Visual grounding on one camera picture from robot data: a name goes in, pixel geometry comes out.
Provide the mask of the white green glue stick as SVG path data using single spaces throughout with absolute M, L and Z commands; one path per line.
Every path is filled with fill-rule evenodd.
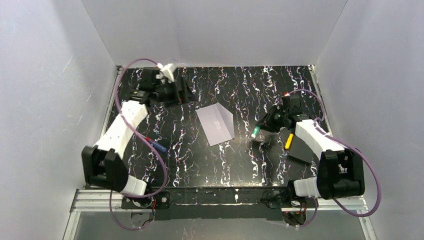
M 251 137 L 252 139 L 255 139 L 255 138 L 256 138 L 256 136 L 258 135 L 259 131 L 260 131 L 260 127 L 259 127 L 259 126 L 256 126 L 256 127 L 253 129 L 253 131 L 252 131 L 252 133 L 251 133 L 250 137 Z

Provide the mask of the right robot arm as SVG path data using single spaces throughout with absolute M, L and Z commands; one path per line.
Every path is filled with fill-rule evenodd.
M 290 199 L 313 197 L 330 200 L 364 194 L 362 158 L 331 140 L 300 107 L 283 109 L 282 105 L 274 105 L 256 127 L 270 133 L 287 128 L 319 158 L 315 177 L 289 181 Z

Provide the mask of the lavender paper envelope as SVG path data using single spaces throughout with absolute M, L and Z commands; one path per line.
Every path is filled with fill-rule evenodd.
M 234 116 L 220 103 L 201 107 L 196 114 L 211 147 L 235 138 Z

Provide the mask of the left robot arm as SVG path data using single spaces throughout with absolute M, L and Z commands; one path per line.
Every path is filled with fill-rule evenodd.
M 105 134 L 94 146 L 83 148 L 83 173 L 88 185 L 133 198 L 145 196 L 148 184 L 129 174 L 123 156 L 130 139 L 136 134 L 136 127 L 148 116 L 152 104 L 174 107 L 195 101 L 187 82 L 174 77 L 175 69 L 171 63 L 144 68 L 137 87 L 122 102 L 120 113 Z

